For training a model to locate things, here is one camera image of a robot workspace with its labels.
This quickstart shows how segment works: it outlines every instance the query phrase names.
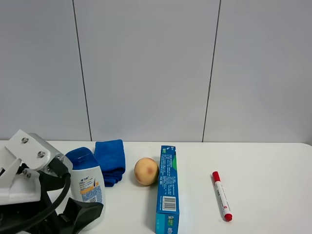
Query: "barcode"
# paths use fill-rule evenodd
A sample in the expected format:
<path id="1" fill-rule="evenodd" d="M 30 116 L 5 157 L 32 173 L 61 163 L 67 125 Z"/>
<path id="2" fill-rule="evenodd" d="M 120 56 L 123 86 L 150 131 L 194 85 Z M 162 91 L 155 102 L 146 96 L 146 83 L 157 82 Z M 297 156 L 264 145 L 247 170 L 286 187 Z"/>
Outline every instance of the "barcode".
<path id="1" fill-rule="evenodd" d="M 162 210 L 163 211 L 176 211 L 176 197 L 163 196 L 162 197 Z"/>
<path id="2" fill-rule="evenodd" d="M 96 201 L 97 201 L 97 196 L 94 196 L 93 198 L 89 200 L 89 202 L 96 202 Z"/>

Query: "white wall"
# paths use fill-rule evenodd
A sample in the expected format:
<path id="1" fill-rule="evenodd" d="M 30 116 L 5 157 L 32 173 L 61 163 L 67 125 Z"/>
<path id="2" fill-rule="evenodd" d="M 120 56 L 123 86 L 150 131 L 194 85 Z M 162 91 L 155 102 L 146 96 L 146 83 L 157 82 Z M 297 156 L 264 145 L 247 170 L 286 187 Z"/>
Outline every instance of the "white wall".
<path id="1" fill-rule="evenodd" d="M 218 0 L 75 0 L 93 140 L 201 141 Z"/>
<path id="2" fill-rule="evenodd" d="M 90 140 L 71 0 L 0 1 L 0 139 Z"/>
<path id="3" fill-rule="evenodd" d="M 312 1 L 223 0 L 205 141 L 312 143 Z"/>
<path id="4" fill-rule="evenodd" d="M 217 0 L 74 0 L 93 140 L 201 141 Z M 312 1 L 223 0 L 204 141 L 312 143 Z M 0 139 L 90 140 L 71 0 L 0 1 Z"/>

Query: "black cable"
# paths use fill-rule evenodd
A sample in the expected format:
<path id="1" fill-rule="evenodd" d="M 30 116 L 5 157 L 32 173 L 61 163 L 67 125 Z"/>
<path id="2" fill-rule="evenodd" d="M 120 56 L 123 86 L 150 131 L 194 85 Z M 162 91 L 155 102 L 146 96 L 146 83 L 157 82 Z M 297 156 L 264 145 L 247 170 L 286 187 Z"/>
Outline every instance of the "black cable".
<path id="1" fill-rule="evenodd" d="M 66 195 L 69 191 L 70 174 L 66 173 L 63 176 L 63 178 L 65 181 L 65 186 L 64 186 L 62 192 L 60 193 L 60 195 L 58 196 L 58 198 L 55 200 L 55 202 L 53 202 L 51 204 L 51 206 L 49 206 L 48 208 L 46 208 L 45 210 L 43 210 L 39 214 L 35 215 L 34 217 L 32 217 L 26 221 L 23 221 L 23 222 L 18 223 L 18 224 L 13 224 L 13 225 L 10 225 L 8 227 L 0 228 L 0 234 L 18 233 L 20 231 L 28 230 L 29 228 L 40 223 L 47 216 L 49 216 L 61 204 L 61 202 L 64 200 L 64 198 L 66 197 Z"/>

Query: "screw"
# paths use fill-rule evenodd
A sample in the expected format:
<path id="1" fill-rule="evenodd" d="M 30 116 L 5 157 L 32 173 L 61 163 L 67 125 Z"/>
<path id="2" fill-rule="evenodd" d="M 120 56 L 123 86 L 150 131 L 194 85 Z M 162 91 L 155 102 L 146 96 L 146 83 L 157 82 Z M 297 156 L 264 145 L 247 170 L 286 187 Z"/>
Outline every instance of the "screw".
<path id="1" fill-rule="evenodd" d="M 23 144 L 26 144 L 26 143 L 28 142 L 28 140 L 29 140 L 28 138 L 23 137 L 22 140 L 21 140 L 21 142 L 22 142 Z"/>
<path id="2" fill-rule="evenodd" d="M 42 158 L 45 156 L 45 152 L 39 151 L 37 155 L 38 155 L 38 157 Z"/>

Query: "red marker cap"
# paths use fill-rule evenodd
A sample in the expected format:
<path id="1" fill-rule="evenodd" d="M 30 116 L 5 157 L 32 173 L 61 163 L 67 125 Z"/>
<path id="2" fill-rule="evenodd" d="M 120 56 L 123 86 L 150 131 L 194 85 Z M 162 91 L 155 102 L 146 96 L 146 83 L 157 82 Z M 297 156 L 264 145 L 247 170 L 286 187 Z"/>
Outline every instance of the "red marker cap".
<path id="1" fill-rule="evenodd" d="M 219 173 L 218 172 L 213 172 L 213 177 L 214 177 L 214 181 L 217 182 L 217 181 L 220 181 L 220 176 L 219 176 Z"/>
<path id="2" fill-rule="evenodd" d="M 231 214 L 226 214 L 226 215 L 224 215 L 224 219 L 225 219 L 225 221 L 227 221 L 227 222 L 229 222 L 229 221 L 231 221 L 232 220 L 232 215 Z"/>

